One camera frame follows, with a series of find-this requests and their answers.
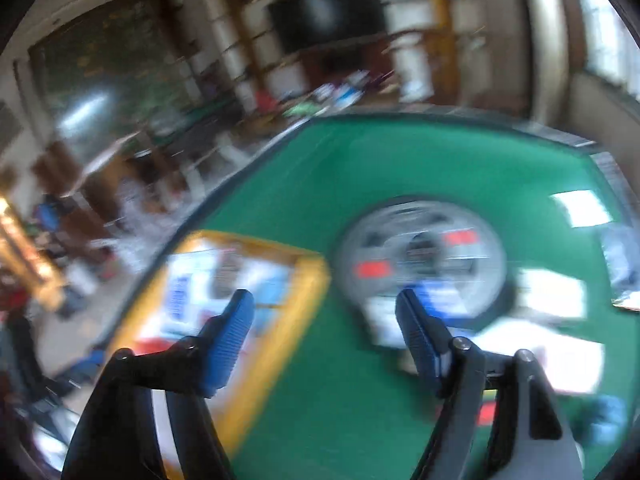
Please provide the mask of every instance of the wall-mounted tv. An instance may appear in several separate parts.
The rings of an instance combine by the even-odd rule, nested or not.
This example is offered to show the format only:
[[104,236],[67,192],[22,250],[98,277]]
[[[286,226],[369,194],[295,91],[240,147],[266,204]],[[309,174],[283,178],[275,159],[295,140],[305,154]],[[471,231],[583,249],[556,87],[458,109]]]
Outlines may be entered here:
[[385,31],[380,0],[277,0],[268,9],[288,54]]

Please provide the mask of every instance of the green table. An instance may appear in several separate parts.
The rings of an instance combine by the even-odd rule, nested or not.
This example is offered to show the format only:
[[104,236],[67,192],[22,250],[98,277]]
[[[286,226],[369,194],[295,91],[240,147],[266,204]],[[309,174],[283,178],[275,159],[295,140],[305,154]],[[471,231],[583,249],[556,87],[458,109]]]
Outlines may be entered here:
[[[420,117],[324,118],[307,125],[253,174],[202,228],[276,240],[330,259],[343,229],[389,198],[426,194],[484,217],[502,239],[510,272],[546,267],[583,280],[588,318],[569,335],[606,346],[601,393],[632,409],[638,327],[610,304],[593,228],[571,228],[550,195],[591,189],[614,220],[616,197],[591,159],[546,140]],[[575,418],[585,400],[564,398]],[[244,445],[241,480],[407,479],[433,428],[433,399],[374,348],[332,289]],[[484,453],[478,430],[472,463]],[[587,450],[592,478],[616,446]]]

